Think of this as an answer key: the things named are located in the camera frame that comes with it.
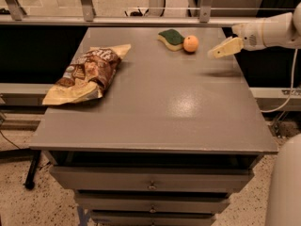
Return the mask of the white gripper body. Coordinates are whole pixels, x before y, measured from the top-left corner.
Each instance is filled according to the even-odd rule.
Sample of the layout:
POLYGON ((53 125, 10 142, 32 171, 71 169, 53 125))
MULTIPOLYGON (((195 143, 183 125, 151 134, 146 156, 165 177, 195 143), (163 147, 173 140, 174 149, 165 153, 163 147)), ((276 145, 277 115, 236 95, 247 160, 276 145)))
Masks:
POLYGON ((244 48, 247 51, 257 51, 265 48, 262 38, 262 26, 263 19, 242 24, 240 37, 243 39, 244 48))

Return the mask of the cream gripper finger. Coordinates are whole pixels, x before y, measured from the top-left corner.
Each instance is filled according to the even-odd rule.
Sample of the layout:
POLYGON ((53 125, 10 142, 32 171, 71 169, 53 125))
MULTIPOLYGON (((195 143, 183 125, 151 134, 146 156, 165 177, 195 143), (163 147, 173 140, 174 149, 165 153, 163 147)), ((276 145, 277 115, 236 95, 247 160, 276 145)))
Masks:
POLYGON ((243 40, 238 37, 229 37, 223 40, 220 44, 211 49, 207 56, 208 58, 221 58, 240 53, 244 48, 243 40))
POLYGON ((236 24, 231 27, 232 32, 239 38, 244 38, 247 35, 247 24, 236 24))

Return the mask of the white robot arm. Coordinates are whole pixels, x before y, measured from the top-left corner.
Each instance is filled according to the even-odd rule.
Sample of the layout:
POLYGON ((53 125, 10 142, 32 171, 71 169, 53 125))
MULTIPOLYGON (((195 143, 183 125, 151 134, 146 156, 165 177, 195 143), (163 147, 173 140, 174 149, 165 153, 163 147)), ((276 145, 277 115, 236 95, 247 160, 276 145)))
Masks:
POLYGON ((234 37, 212 48, 208 58, 221 58, 240 53, 243 49, 257 51, 268 47, 301 48, 301 3, 294 12, 256 19, 232 28, 234 37))

